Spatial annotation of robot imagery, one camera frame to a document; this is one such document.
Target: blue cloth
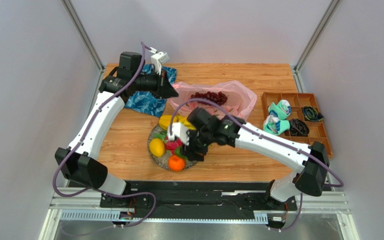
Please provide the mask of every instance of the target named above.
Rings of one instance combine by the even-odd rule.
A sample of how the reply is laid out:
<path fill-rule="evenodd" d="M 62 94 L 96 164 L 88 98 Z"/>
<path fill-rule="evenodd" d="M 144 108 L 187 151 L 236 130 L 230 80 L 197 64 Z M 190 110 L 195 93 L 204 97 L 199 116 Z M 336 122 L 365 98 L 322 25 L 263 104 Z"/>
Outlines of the blue cloth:
<path fill-rule="evenodd" d="M 168 81 L 173 85 L 176 81 L 177 69 L 166 66 L 162 66 L 162 69 L 167 72 Z M 150 74 L 153 70 L 154 65 L 146 64 L 143 66 L 142 72 Z M 125 107 L 133 109 L 139 113 L 149 114 L 159 118 L 163 115 L 166 103 L 167 99 L 156 99 L 149 91 L 138 91 L 128 99 Z"/>

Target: sock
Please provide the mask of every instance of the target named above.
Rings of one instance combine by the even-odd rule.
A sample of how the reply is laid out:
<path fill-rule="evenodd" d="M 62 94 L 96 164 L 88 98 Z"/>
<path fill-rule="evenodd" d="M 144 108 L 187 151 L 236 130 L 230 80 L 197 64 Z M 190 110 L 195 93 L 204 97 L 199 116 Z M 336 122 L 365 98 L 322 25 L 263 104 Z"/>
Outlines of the sock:
<path fill-rule="evenodd" d="M 287 120 L 280 120 L 279 118 L 269 115 L 263 123 L 263 131 L 273 135 L 280 135 L 281 133 L 290 129 L 290 122 Z"/>
<path fill-rule="evenodd" d="M 272 102 L 267 108 L 269 115 L 279 118 L 280 120 L 285 120 L 291 114 L 291 106 L 287 100 L 281 100 L 276 105 Z"/>

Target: bunch of grapes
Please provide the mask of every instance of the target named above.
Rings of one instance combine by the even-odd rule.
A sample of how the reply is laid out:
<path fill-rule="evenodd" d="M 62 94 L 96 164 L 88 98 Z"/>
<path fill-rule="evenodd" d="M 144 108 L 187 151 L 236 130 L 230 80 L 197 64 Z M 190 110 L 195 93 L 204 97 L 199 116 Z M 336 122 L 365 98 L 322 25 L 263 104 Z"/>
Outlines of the bunch of grapes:
<path fill-rule="evenodd" d="M 222 106 L 228 100 L 228 96 L 226 96 L 221 91 L 219 91 L 218 93 L 211 92 L 211 91 L 208 91 L 207 93 L 195 92 L 195 94 L 192 94 L 190 97 L 192 99 L 194 99 L 194 98 L 207 99 L 207 100 L 210 100 L 210 101 L 212 101 L 213 103 L 215 103 L 215 104 L 217 104 L 219 106 Z M 204 104 L 204 105 L 210 105 L 208 103 L 201 102 L 201 101 L 198 101 L 198 103 L 201 103 L 201 104 Z"/>

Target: wooden table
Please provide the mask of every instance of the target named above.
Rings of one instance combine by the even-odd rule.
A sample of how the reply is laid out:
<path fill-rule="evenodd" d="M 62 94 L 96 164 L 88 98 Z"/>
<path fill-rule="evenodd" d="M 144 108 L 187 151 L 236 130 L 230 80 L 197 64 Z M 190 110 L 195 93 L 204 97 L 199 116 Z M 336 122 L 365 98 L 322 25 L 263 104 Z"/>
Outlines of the wooden table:
<path fill-rule="evenodd" d="M 108 64 L 106 76 L 117 64 Z M 248 122 L 263 127 L 263 92 L 297 92 L 288 64 L 172 63 L 176 82 L 215 85 L 238 80 L 257 94 Z M 173 108 L 167 103 L 164 114 Z M 110 173 L 124 180 L 268 182 L 291 172 L 285 165 L 255 152 L 230 146 L 210 146 L 204 162 L 181 172 L 156 165 L 148 153 L 148 137 L 158 118 L 123 109 L 113 121 L 100 149 L 98 161 Z"/>

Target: pink plastic bag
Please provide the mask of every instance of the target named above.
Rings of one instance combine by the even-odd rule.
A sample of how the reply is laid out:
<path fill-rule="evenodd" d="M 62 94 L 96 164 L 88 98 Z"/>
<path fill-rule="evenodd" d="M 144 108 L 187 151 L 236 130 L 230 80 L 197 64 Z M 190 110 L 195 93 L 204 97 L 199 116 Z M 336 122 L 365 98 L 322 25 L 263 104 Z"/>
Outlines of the pink plastic bag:
<path fill-rule="evenodd" d="M 191 95 L 195 94 L 196 92 L 222 92 L 226 94 L 228 98 L 227 102 L 221 107 L 224 108 L 230 115 L 246 120 L 250 116 L 250 113 L 253 110 L 254 105 L 256 105 L 257 101 L 257 95 L 236 80 L 221 82 L 214 86 L 203 84 L 189 85 L 180 81 L 174 83 L 173 87 L 178 92 L 178 97 L 168 99 L 168 103 L 170 103 L 174 109 L 176 109 L 186 100 L 191 99 Z M 182 116 L 188 116 L 196 107 L 207 110 L 210 114 L 217 116 L 219 119 L 225 116 L 225 114 L 222 111 L 217 110 L 216 107 L 204 105 L 198 102 L 187 103 L 181 107 L 179 114 Z"/>

